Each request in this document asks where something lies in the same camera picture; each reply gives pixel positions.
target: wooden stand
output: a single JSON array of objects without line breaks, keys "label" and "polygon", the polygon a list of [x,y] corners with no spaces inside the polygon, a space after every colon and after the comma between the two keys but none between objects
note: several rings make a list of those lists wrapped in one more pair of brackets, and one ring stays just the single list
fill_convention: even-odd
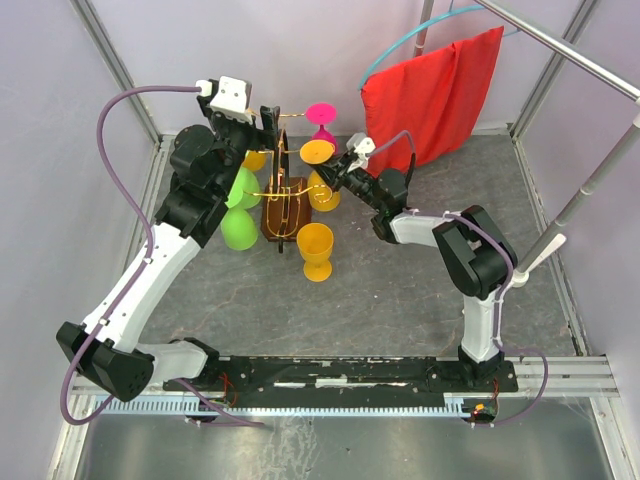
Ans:
[{"label": "wooden stand", "polygon": [[[291,177],[289,179],[290,193],[295,194],[307,188],[307,179]],[[286,200],[289,201],[289,211],[285,211]],[[305,193],[297,197],[264,197],[262,202],[261,231],[270,242],[294,242],[298,231],[311,222],[311,204]]]}]

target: yellow goblet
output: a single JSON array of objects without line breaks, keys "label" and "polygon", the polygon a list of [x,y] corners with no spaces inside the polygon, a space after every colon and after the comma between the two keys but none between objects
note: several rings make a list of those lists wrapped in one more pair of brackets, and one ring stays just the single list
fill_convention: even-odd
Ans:
[{"label": "yellow goblet", "polygon": [[307,179],[307,185],[310,187],[313,187],[314,185],[318,186],[309,190],[309,203],[311,203],[311,206],[319,212],[330,212],[340,205],[340,192],[333,192],[332,195],[329,187],[319,186],[324,184],[325,183],[320,175],[318,175],[318,172],[315,170],[311,172],[311,175],[309,175],[309,178]]},{"label": "yellow goblet", "polygon": [[333,250],[333,232],[322,223],[308,223],[296,237],[300,255],[304,259],[304,276],[312,282],[324,282],[333,267],[329,257]]}]

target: metal pole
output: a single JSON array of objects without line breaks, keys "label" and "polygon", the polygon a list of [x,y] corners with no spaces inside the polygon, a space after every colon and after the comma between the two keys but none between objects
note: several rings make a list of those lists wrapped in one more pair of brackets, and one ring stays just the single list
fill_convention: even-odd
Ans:
[{"label": "metal pole", "polygon": [[623,93],[633,101],[640,99],[640,89],[621,78],[619,75],[607,70],[603,66],[597,64],[590,58],[580,53],[576,47],[569,42],[555,36],[552,33],[545,31],[542,27],[525,21],[518,16],[514,15],[505,7],[496,5],[490,0],[475,0],[476,3],[482,5],[490,12],[495,13],[497,16],[506,20],[511,25],[519,28],[530,37],[534,38],[543,45],[549,47],[556,53],[559,53],[564,58],[574,63],[578,67],[582,68],[586,72],[590,73],[594,77],[602,80],[607,85],[615,88],[620,93]]},{"label": "metal pole", "polygon": [[[100,55],[102,55],[102,58],[107,64],[107,67],[111,71],[111,74],[120,89],[124,91],[133,88],[135,86],[133,84],[133,80],[126,69],[124,62],[116,53],[116,50],[109,39],[109,35],[107,35],[107,31],[104,28],[104,25],[102,25],[102,22],[98,17],[98,13],[91,1],[71,0],[71,4],[75,8],[76,12],[78,12],[80,20],[89,32],[89,35],[91,35],[94,44],[98,48]],[[147,109],[139,95],[129,97],[128,100],[149,139],[151,139],[153,143],[157,143],[160,140],[160,132],[153,123],[153,120],[151,119],[149,112],[147,112]]]},{"label": "metal pole", "polygon": [[640,125],[640,121],[636,120],[636,122],[629,127],[602,163],[600,163],[598,168],[591,174],[589,179],[580,187],[573,198],[569,200],[569,203],[562,209],[562,212],[560,212],[540,238],[538,238],[536,243],[534,243],[531,250],[529,250],[522,259],[522,262],[518,265],[519,272],[526,272],[556,235],[562,233],[564,227],[569,223],[569,220],[575,215],[579,207],[593,194],[600,182],[618,165],[620,160],[631,150],[635,142],[640,139],[640,126],[636,125],[636,123]]},{"label": "metal pole", "polygon": [[[422,4],[422,15],[420,15],[420,23],[418,25],[422,25],[424,22],[431,18],[431,11],[433,10],[433,3],[435,0],[424,0]],[[422,51],[424,50],[424,42],[427,38],[427,28],[422,30],[416,36],[416,44],[413,47],[413,56],[419,57],[422,55]]]},{"label": "metal pole", "polygon": [[[569,43],[576,43],[599,4],[600,0],[582,0],[569,25],[567,25],[562,38]],[[564,57],[559,53],[554,53],[545,65],[544,70],[536,82],[536,86],[529,94],[527,101],[524,102],[522,112],[520,112],[520,115],[510,129],[511,136],[514,139],[524,134],[524,131],[542,105],[542,101],[560,73],[563,65]]]}]

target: gray tabletop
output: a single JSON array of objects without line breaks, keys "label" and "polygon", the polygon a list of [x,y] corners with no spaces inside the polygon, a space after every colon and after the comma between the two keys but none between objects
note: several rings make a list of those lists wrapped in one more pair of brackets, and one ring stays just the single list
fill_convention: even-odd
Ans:
[{"label": "gray tabletop", "polygon": [[[297,148],[306,139],[292,139]],[[310,169],[293,157],[294,174]],[[266,182],[266,168],[260,172]],[[168,189],[170,166],[161,195]],[[416,170],[409,203],[425,212],[485,207],[519,255],[537,238],[532,207],[508,136],[471,137],[458,151]],[[260,218],[260,207],[251,211]],[[313,221],[334,232],[333,274],[312,283],[295,243],[263,237],[232,251],[217,232],[178,276],[142,334],[144,343],[196,337],[237,355],[450,355],[463,330],[462,295],[439,252],[381,242],[372,211],[349,192]],[[572,355],[570,331],[551,271],[539,267],[527,286],[512,290],[503,338],[548,355]]]}]

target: red cloth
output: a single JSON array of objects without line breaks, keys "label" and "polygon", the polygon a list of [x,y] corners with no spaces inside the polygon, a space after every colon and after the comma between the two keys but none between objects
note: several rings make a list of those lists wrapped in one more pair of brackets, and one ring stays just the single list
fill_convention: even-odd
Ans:
[{"label": "red cloth", "polygon": [[[408,130],[416,165],[459,148],[471,135],[489,90],[504,28],[413,58],[371,76],[362,89],[367,135],[377,146]],[[377,176],[385,168],[406,172],[406,138],[369,161]]]}]

